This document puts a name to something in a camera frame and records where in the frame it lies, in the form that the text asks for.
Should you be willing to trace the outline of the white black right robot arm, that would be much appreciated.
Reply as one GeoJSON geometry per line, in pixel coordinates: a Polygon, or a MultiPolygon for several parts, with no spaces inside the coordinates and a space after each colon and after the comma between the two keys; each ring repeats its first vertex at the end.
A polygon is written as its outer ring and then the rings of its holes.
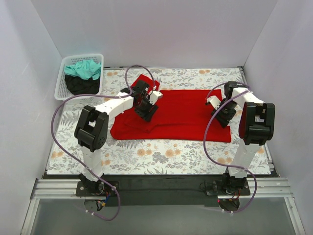
{"type": "Polygon", "coordinates": [[[229,81],[224,86],[223,100],[216,96],[208,95],[206,103],[212,105],[213,119],[221,127],[228,126],[236,114],[236,106],[242,109],[239,123],[239,146],[231,164],[222,175],[222,180],[217,183],[217,188],[231,195],[245,188],[247,169],[255,154],[267,141],[271,140],[274,133],[275,105],[258,99],[248,85],[229,81]]]}

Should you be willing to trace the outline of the red t shirt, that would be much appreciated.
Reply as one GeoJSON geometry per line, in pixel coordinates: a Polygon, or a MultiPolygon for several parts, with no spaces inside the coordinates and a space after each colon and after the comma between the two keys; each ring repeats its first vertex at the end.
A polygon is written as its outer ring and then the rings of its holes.
{"type": "Polygon", "coordinates": [[[116,140],[169,139],[189,141],[230,142],[230,127],[223,128],[217,120],[207,127],[213,111],[206,105],[208,93],[222,98],[220,89],[210,90],[162,90],[157,101],[158,109],[151,121],[146,122],[134,111],[126,110],[118,115],[110,130],[116,140]]]}

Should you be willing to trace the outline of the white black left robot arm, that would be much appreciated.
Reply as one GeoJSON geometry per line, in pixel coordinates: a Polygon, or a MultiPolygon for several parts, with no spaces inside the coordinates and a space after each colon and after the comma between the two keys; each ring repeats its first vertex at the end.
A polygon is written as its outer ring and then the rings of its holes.
{"type": "Polygon", "coordinates": [[[134,108],[141,119],[149,122],[158,109],[157,101],[162,97],[163,94],[156,87],[150,89],[148,83],[139,80],[135,86],[122,89],[117,98],[82,109],[74,136],[81,146],[85,164],[79,179],[89,193],[98,196],[105,188],[99,178],[103,176],[101,148],[107,140],[109,121],[134,108]]]}

